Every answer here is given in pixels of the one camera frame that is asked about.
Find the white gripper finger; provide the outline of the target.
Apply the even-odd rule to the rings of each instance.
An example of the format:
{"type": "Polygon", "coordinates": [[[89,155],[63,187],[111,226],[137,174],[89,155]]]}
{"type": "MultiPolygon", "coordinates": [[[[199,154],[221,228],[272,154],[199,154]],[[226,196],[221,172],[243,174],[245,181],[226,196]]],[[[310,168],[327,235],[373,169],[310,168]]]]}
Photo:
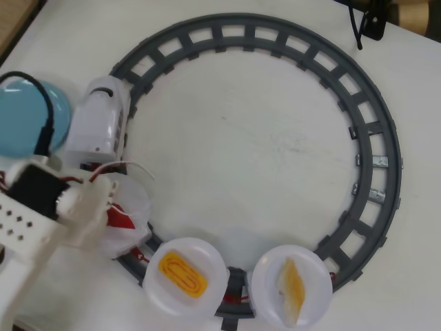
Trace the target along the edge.
{"type": "Polygon", "coordinates": [[[97,208],[112,204],[118,188],[118,181],[108,176],[98,176],[93,181],[86,180],[83,183],[84,206],[97,208]]]}
{"type": "Polygon", "coordinates": [[[65,245],[72,248],[95,248],[107,226],[107,210],[101,209],[94,216],[69,227],[65,236],[65,245]]]}

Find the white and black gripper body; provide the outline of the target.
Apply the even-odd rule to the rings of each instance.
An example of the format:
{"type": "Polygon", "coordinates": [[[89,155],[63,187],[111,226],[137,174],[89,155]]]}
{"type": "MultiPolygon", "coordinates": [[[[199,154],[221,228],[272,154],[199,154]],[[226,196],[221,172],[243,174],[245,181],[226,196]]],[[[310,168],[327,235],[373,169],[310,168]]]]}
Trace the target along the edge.
{"type": "Polygon", "coordinates": [[[57,204],[62,194],[71,188],[69,182],[83,183],[76,177],[57,177],[33,163],[16,163],[8,170],[8,196],[56,221],[57,204]]]}

